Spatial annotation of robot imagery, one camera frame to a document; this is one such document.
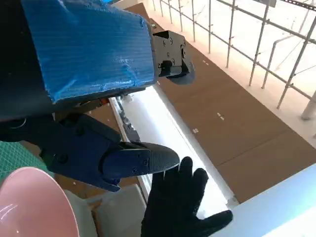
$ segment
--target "green cutting mat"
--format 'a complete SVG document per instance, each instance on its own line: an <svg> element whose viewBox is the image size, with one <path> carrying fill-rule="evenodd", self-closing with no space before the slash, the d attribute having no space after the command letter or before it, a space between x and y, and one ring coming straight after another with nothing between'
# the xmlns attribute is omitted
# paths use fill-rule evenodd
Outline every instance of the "green cutting mat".
<svg viewBox="0 0 316 237"><path fill-rule="evenodd" d="M12 171L24 166L37 167L49 173L46 165L20 143L0 141L0 182Z"/></svg>

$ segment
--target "finger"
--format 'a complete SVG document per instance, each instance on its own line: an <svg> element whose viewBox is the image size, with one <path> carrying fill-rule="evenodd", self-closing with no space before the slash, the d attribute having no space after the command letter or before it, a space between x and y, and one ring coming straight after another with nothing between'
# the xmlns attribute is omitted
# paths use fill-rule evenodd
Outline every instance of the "finger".
<svg viewBox="0 0 316 237"><path fill-rule="evenodd" d="M167 170L164 174L164 181L166 183L175 182L178 177L179 166Z"/></svg>
<svg viewBox="0 0 316 237"><path fill-rule="evenodd" d="M164 172L153 174L152 189L157 189L163 183Z"/></svg>
<svg viewBox="0 0 316 237"><path fill-rule="evenodd" d="M180 163L179 177L181 181L186 182L192 178L192 166L193 162L190 157L184 157Z"/></svg>
<svg viewBox="0 0 316 237"><path fill-rule="evenodd" d="M210 236L226 227L232 220L232 212L229 210L223 211L197 222L192 232L197 233L196 237Z"/></svg>
<svg viewBox="0 0 316 237"><path fill-rule="evenodd" d="M192 186L195 189L195 193L198 195L202 195L200 198L202 199L204 195L205 186L208 181L208 175L206 171L202 168L198 168L192 178Z"/></svg>

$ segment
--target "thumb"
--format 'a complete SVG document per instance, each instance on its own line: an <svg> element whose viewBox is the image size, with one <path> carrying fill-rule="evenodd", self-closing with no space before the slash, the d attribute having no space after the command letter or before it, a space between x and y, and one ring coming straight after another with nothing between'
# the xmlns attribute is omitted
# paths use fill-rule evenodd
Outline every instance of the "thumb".
<svg viewBox="0 0 316 237"><path fill-rule="evenodd" d="M223 229L233 220L231 211L223 211L198 221L193 227L195 237L208 237L211 234Z"/></svg>

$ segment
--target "metal railing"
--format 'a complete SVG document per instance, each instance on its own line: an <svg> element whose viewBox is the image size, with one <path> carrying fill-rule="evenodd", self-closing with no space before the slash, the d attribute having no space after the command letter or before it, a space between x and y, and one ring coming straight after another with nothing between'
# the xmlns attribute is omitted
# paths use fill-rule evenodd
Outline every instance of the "metal railing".
<svg viewBox="0 0 316 237"><path fill-rule="evenodd" d="M312 44L316 44L316 40L315 39L312 39L311 38L311 35L313 33L313 30L315 28L315 25L316 25L316 17L314 18L313 22L312 22L312 25L308 31L308 33L306 35L302 35L301 34L301 30L299 32L296 32L296 31L293 31L291 29L288 29L284 26L281 26L273 21L271 21L270 19L267 19L267 14L268 14L268 10L269 10L269 4L266 5L266 8L265 8L265 13L264 13L264 16L263 17L260 17L256 14L253 14L245 9L242 9L240 7L238 7L236 5L236 0L233 0L233 3L230 4L228 2L225 2L223 0L215 0L215 1L218 1L226 6L229 6L231 7L232 9L232 12L231 12L231 23L230 23L230 33L229 33L229 39L228 41L226 41L225 39L219 37L217 34L215 34L213 31L211 31L211 0L209 0L209 14L208 14L208 29L204 26L202 26L200 23L198 23L196 20L195 20L195 13L194 13L194 0L192 0L192 17L190 16L187 16L185 15L182 11L181 11L181 5L180 5L180 0L178 0L178 3L179 3L179 9L176 9L175 7L173 7L171 4L170 4L170 1L171 0L167 0L168 2L165 2L164 0L159 0L160 2L160 10L161 10L161 15L163 16L163 10L162 10L162 4L161 3L164 3L164 4L167 4L168 7L169 7L169 13L170 13L170 16L171 16L171 10L175 10L176 12L179 13L180 15L180 23L181 23L181 31L183 31L183 27L182 27L182 17L185 17L187 18L188 20L192 21L192 24L193 24L193 38L194 38L194 42L196 41L196 33L195 33L195 25L198 25L199 27L201 27L203 30L207 31L208 32L208 35L209 35L209 38L208 38L208 53L211 52L211 36L214 36L216 37L217 39L219 39L221 42L227 44L228 46L228 52L227 52L227 63L226 63L226 67L228 68L229 66L229 59L230 59L230 51L231 51L231 48L236 50L237 52L239 52L241 55L243 55L244 57L246 57L247 59L249 59L250 61L253 62L253 65L252 65L252 70L251 70L251 75L250 75L250 79L249 79L249 86L251 86L252 84L252 79L253 79L253 75L254 75L254 71L255 71L255 67L256 66L259 66L261 67L262 69L264 69L266 71L266 75L265 75L265 78L264 78L264 84L262 86L262 88L264 89L265 88L265 83L267 81L267 76L268 74L271 74L273 75L274 77L276 77L277 79L279 79L280 81L282 81L283 83L285 83L285 87L284 87L284 90L283 90L283 93L280 97L280 100L278 102L278 105L277 105L277 108L279 109L283 100L284 100L284 97L286 95L286 92L289 88L292 88L294 90L296 90L297 92L299 92L300 94L302 94L303 96L305 96L306 98L308 98L309 100L313 101L316 103L316 99L314 99L313 97L311 97L310 95L308 95L307 93L303 92L302 90L300 90L299 88L297 88L293 83L292 83L292 80L294 78L294 76L296 75L296 69L297 69L297 66L298 64L300 63L301 61L301 58L302 58L302 55L305 51L305 48L307 46L308 43L312 43ZM246 15L249 15L257 20L260 20L262 21L262 26L261 26L261 30L260 30L260 34L259 34L259 39L258 39L258 44L257 44L257 48L256 48L256 53L255 53L255 57L252 58L250 57L249 55L247 55L246 53L242 52L240 49L236 48L235 46L232 45L232 31L233 31L233 22L234 22L234 12L238 10ZM282 78L281 76L279 76L277 73L273 72L272 70L270 70L270 65L271 65L271 61L272 61L272 58L273 58L273 52L271 53L270 55L270 58L269 58L269 63L268 63L268 67L265 67L264 65L262 65L259 61L257 61L257 58L258 58L258 55L260 54L259 53L259 48L260 48L260 44L261 44L261 40L262 40L262 35L263 35L263 31L264 31L264 27L265 25L271 25L271 26L274 26L282 31L285 31L287 33L290 34L290 37L291 36L297 36L299 38L301 38L302 40L304 40L303 42L303 45L302 45L302 48L301 48L301 51L296 59L296 62L293 66L293 69L291 71L291 74L289 76L289 78L286 80L284 78ZM279 41L282 41L284 39L281 39L281 40L277 40L274 42L274 45L273 45L273 51L275 50L275 47L276 47L276 44L279 42Z"/></svg>

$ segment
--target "white wall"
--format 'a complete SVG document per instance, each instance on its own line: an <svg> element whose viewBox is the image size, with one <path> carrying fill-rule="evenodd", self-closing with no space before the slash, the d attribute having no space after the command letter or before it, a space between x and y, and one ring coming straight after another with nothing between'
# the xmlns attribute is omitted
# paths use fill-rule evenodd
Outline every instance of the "white wall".
<svg viewBox="0 0 316 237"><path fill-rule="evenodd" d="M316 207L316 164L235 207L233 222L212 237L261 237L313 207ZM294 227L296 231L306 232L315 225L315 212L312 216L311 222L305 222L306 226L294 221L286 229ZM307 237L316 236L316 232L270 236Z"/></svg>

